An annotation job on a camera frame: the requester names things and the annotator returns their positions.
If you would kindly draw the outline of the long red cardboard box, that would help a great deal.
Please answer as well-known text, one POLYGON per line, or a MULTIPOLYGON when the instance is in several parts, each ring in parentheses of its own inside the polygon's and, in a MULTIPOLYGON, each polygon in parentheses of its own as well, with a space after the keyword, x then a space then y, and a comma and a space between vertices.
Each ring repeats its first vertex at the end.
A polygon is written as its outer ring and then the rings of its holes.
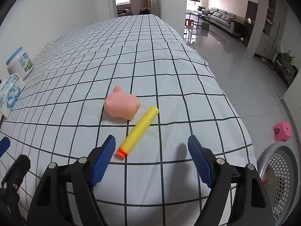
POLYGON ((265 185, 268 182, 267 175, 265 175, 262 179, 262 183, 265 185))

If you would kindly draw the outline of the grey perforated laundry basket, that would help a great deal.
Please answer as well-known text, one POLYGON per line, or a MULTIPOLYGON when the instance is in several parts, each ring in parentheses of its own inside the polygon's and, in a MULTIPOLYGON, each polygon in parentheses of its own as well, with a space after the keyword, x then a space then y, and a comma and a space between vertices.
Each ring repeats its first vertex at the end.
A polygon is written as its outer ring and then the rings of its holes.
POLYGON ((292 150, 284 142, 268 146, 257 160, 261 179, 267 175, 264 185, 272 208, 275 225, 282 225, 293 210, 297 197, 298 167, 292 150))

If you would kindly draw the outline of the blue white tissue pack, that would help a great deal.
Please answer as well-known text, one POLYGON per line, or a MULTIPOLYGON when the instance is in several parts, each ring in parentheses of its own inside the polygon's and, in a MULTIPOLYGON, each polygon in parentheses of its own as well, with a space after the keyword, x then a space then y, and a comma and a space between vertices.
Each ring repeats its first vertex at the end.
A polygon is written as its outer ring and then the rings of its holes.
POLYGON ((10 75, 1 83, 1 114, 5 118, 8 118, 25 85, 17 73, 10 75))

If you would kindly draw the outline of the white checkered tablecloth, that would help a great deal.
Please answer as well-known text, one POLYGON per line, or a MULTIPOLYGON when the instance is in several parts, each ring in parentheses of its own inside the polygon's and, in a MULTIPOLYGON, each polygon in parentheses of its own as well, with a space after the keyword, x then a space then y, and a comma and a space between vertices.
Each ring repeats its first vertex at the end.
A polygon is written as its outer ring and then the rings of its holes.
POLYGON ((210 190, 188 151, 191 135, 229 164, 255 161, 247 129, 208 62, 155 15, 109 19, 62 37, 34 61, 25 84, 1 121, 1 137, 11 142, 1 175, 19 155, 31 161, 18 191, 23 217, 51 162, 72 164, 109 135, 121 145, 151 106, 158 115, 126 158, 111 158, 94 188, 109 225, 195 223, 210 190), (132 120, 104 108, 116 85, 141 103, 132 120))

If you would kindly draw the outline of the white jar blue lid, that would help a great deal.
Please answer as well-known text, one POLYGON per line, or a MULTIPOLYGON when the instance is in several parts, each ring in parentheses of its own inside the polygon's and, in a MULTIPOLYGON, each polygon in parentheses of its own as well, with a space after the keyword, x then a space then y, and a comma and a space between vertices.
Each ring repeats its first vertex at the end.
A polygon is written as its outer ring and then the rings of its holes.
POLYGON ((22 80, 33 70, 33 63, 23 47, 19 47, 6 61, 9 75, 17 73, 22 80))

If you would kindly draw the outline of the pink plastic stool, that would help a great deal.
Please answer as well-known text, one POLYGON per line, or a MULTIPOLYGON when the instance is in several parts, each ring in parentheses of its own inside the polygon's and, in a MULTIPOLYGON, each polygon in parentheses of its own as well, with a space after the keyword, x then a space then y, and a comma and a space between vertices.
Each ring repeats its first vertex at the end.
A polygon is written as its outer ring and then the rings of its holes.
POLYGON ((274 131, 274 141, 275 142, 286 142, 292 135, 292 130, 288 122, 281 121, 272 127, 274 131))

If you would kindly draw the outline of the yellow foam dart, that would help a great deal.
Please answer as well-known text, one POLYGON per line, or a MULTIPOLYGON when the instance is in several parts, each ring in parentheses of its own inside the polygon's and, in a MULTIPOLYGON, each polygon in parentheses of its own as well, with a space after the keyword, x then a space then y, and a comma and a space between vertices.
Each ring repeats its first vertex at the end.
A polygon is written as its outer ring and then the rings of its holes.
POLYGON ((151 106, 146 113, 141 117, 141 119, 134 126, 132 131, 128 134, 126 139, 120 145, 118 151, 116 152, 122 158, 129 155, 132 149, 135 147, 137 142, 141 139, 145 131, 151 125, 155 117, 158 115, 159 109, 155 106, 151 106))

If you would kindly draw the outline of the pink rubber pig toy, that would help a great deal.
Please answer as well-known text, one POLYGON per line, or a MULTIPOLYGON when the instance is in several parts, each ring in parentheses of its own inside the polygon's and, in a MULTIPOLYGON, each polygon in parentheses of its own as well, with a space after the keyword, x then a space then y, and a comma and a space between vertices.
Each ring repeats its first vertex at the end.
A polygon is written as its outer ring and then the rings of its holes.
POLYGON ((139 99, 127 92, 123 92, 120 85, 104 101, 104 108, 114 118, 132 120, 141 107, 139 99))

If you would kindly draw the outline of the low shoe rack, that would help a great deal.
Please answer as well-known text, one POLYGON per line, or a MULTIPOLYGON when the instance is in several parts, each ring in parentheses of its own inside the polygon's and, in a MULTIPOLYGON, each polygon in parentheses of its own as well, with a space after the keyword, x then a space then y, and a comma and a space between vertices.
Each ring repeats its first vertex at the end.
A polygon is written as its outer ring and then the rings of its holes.
POLYGON ((298 73, 297 68, 285 59, 283 53, 277 53, 273 69, 285 82, 287 87, 292 84, 298 73))

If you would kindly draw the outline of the green shopping bag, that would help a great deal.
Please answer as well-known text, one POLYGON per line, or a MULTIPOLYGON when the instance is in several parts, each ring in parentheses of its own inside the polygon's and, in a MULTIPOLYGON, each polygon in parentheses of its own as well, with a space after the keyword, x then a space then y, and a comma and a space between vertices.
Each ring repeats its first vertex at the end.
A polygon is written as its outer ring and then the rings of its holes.
POLYGON ((291 56, 290 54, 291 54, 291 50, 284 53, 284 58, 288 63, 291 63, 291 61, 295 58, 295 57, 291 56))

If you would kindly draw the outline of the grey sectional sofa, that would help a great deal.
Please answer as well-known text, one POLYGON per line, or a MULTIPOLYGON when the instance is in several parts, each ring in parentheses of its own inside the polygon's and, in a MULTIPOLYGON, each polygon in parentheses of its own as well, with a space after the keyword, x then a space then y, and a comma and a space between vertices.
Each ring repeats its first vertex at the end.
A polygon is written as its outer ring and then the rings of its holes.
POLYGON ((243 29, 243 17, 217 8, 203 8, 198 11, 203 19, 214 24, 227 32, 239 36, 243 29))

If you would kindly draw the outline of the red stool far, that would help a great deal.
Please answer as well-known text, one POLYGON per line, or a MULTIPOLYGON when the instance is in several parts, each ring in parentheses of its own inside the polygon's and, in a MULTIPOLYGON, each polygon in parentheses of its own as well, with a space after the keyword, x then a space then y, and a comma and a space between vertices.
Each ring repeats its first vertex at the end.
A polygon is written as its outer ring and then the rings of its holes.
POLYGON ((193 19, 185 19, 185 27, 193 27, 194 26, 194 20, 193 19))

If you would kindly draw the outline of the dark coffee table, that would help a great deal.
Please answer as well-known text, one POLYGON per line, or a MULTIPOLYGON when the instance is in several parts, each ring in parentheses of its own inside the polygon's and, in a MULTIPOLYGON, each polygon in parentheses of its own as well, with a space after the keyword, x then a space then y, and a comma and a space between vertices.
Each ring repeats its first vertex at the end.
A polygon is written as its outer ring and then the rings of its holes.
POLYGON ((189 12, 189 18, 192 16, 197 17, 197 20, 193 21, 194 26, 201 26, 203 22, 211 23, 211 17, 208 15, 203 15, 202 13, 199 13, 199 11, 190 11, 189 12))

